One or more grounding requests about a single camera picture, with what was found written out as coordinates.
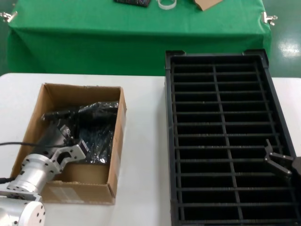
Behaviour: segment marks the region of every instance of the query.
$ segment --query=silver cylindrical joint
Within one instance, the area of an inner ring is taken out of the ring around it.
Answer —
[[[0,226],[43,226],[45,209],[41,202],[0,198]]]
[[[30,154],[23,162],[23,168],[7,189],[40,194],[45,184],[55,176],[53,163],[43,155]]]

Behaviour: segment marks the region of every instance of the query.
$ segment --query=black plastic crate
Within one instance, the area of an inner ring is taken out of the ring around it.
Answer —
[[[296,186],[264,165],[295,151],[261,50],[166,53],[172,225],[297,225]]]

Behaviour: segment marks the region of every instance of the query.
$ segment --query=cardboard box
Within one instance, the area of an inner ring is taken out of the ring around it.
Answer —
[[[38,142],[48,126],[48,122],[41,120],[44,113],[99,101],[119,101],[110,166],[69,163],[62,174],[57,175],[54,181],[48,182],[44,187],[41,193],[44,202],[115,203],[127,111],[121,87],[43,84],[23,141]],[[19,174],[23,159],[31,151],[30,146],[20,148],[12,169],[12,177]]]
[[[196,5],[201,9],[201,10],[206,10],[217,3],[222,2],[222,0],[194,0]]]

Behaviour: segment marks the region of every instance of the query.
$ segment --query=black cable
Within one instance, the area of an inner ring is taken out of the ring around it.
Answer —
[[[25,146],[32,146],[32,147],[45,147],[45,148],[55,148],[55,147],[67,147],[67,144],[64,145],[39,145],[34,143],[26,143],[26,142],[5,142],[0,143],[0,146],[4,145],[25,145]]]
[[[6,184],[6,183],[11,182],[13,180],[15,180],[15,178],[0,178],[0,185]]]

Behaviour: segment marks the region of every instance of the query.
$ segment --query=green tablecloth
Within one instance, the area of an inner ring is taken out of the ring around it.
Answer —
[[[19,0],[9,26],[13,72],[164,75],[165,51],[269,52],[262,0],[224,0],[202,12],[193,0],[162,10],[113,0]]]

